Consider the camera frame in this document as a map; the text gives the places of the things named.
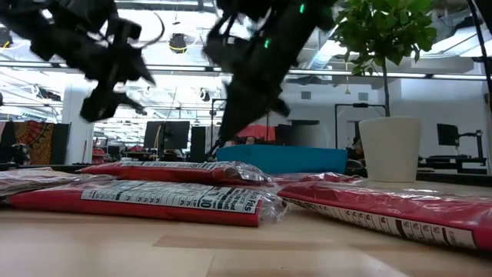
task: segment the potted plant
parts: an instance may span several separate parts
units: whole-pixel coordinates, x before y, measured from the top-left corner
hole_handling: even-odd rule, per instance
[[[385,118],[360,123],[361,139],[370,179],[412,182],[417,171],[420,142],[418,118],[390,117],[387,65],[404,57],[430,51],[437,36],[426,15],[431,0],[349,0],[340,11],[334,40],[347,48],[345,61],[354,75],[380,74],[384,80]]]

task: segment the green leaves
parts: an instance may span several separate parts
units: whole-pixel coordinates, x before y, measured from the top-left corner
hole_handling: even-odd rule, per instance
[[[418,62],[437,37],[426,15],[431,0],[350,0],[337,17],[334,40],[347,48],[344,58],[355,64],[356,75],[373,74],[386,60],[399,65],[404,57]]]

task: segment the red package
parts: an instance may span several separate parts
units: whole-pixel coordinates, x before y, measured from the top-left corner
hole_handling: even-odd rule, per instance
[[[19,192],[46,189],[71,182],[83,182],[89,179],[113,179],[113,177],[93,176],[89,174],[68,174],[51,168],[18,169],[0,172],[0,201]]]
[[[357,184],[362,179],[350,177],[342,174],[325,172],[325,173],[287,173],[274,176],[273,180],[278,184],[290,184],[298,182],[326,181],[335,183]]]
[[[200,184],[266,185],[260,169],[242,162],[115,162],[82,169],[84,173],[116,175],[126,180]]]
[[[419,242],[492,250],[492,198],[310,182],[278,195],[314,212]]]
[[[13,195],[8,201],[20,209],[254,227],[277,219],[284,207],[276,195],[253,189],[142,181],[65,185]]]

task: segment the table surface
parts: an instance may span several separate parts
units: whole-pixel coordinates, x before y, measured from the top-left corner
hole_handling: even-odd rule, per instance
[[[426,182],[412,187],[470,191],[470,186]],[[472,192],[492,195],[486,188]],[[257,229],[0,210],[0,276],[490,277],[492,259],[300,209]]]

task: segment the teal box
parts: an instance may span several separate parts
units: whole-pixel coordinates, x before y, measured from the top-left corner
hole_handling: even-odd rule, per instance
[[[217,150],[218,161],[239,161],[265,173],[344,173],[347,150],[279,145],[236,145]]]

